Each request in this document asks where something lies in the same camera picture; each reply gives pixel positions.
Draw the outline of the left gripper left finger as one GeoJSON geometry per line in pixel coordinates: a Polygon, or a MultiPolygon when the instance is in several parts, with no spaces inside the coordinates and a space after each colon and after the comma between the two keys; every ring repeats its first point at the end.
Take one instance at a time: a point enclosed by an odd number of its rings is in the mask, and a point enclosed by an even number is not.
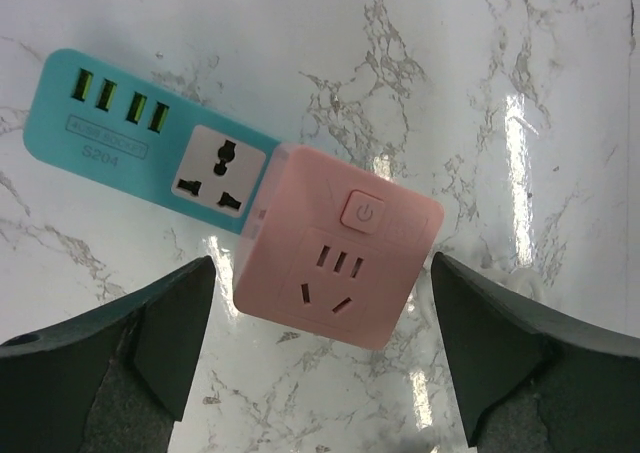
{"type": "Polygon", "coordinates": [[[1,345],[4,452],[165,452],[213,299],[213,260],[1,345]]]}

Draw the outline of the teal power strip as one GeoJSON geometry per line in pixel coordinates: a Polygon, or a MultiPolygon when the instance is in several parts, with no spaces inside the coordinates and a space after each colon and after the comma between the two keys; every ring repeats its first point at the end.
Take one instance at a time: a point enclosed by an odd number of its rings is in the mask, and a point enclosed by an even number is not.
{"type": "Polygon", "coordinates": [[[233,233],[279,140],[74,49],[44,62],[36,159],[233,233]]]}

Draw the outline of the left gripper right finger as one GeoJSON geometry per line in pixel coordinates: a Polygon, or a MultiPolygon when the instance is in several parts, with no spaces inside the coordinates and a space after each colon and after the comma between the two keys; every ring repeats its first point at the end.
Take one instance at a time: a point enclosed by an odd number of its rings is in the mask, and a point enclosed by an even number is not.
{"type": "Polygon", "coordinates": [[[441,252],[431,278],[469,447],[638,451],[638,338],[531,300],[441,252]]]}

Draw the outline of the pink cube socket adapter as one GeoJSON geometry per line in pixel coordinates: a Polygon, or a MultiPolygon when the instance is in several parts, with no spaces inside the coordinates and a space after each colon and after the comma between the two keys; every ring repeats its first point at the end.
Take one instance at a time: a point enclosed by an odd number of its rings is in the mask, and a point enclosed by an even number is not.
{"type": "Polygon", "coordinates": [[[234,305],[381,350],[443,220],[432,198],[315,148],[282,144],[236,247],[234,305]]]}

